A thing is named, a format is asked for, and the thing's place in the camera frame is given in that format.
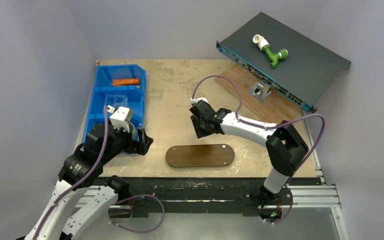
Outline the blue plastic bin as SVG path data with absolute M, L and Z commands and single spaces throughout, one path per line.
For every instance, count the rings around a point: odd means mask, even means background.
M 113 80 L 138 79 L 134 85 L 112 86 Z M 131 122 L 135 127 L 144 125 L 147 74 L 137 64 L 100 65 L 96 69 L 91 99 L 86 115 L 82 142 L 96 124 L 104 123 L 104 106 L 132 110 Z

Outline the brown oval wooden tray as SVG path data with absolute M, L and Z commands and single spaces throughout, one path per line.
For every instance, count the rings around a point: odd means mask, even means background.
M 230 165 L 235 151 L 227 144 L 175 145 L 165 154 L 166 163 L 173 168 L 207 168 Z

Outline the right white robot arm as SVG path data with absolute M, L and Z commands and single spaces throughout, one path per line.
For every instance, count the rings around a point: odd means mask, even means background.
M 292 124 L 277 127 L 236 115 L 229 109 L 215 111 L 205 98 L 191 99 L 191 121 L 197 138 L 213 134 L 232 135 L 266 148 L 271 170 L 260 196 L 268 204 L 280 198 L 282 187 L 298 170 L 309 148 Z

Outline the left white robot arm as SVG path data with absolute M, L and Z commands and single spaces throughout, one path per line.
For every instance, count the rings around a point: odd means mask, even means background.
M 153 139 L 142 126 L 105 120 L 94 125 L 73 154 L 65 159 L 51 198 L 32 230 L 23 240 L 78 240 L 110 206 L 134 203 L 130 184 L 121 177 L 107 178 L 98 192 L 78 211 L 79 200 L 103 173 L 104 165 L 121 153 L 144 156 Z

